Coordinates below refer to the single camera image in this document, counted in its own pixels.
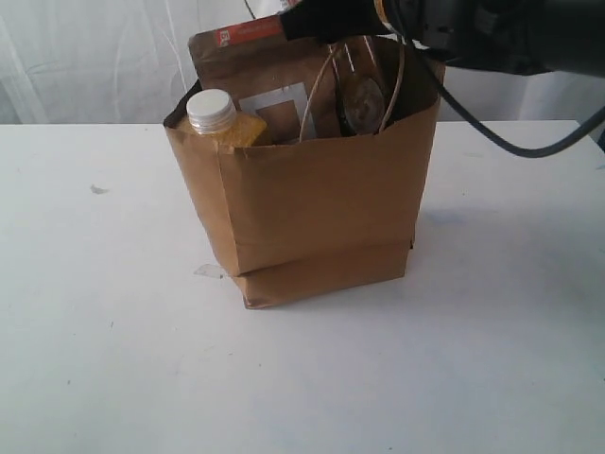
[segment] table surface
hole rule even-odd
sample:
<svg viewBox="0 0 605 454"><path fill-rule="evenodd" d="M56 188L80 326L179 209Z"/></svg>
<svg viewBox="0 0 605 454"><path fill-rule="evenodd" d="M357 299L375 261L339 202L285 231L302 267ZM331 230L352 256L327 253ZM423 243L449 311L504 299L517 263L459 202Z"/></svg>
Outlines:
<svg viewBox="0 0 605 454"><path fill-rule="evenodd" d="M575 122L492 123L541 146ZM159 126L0 127L0 451L605 450L605 154L439 124L403 280L247 311Z"/></svg>

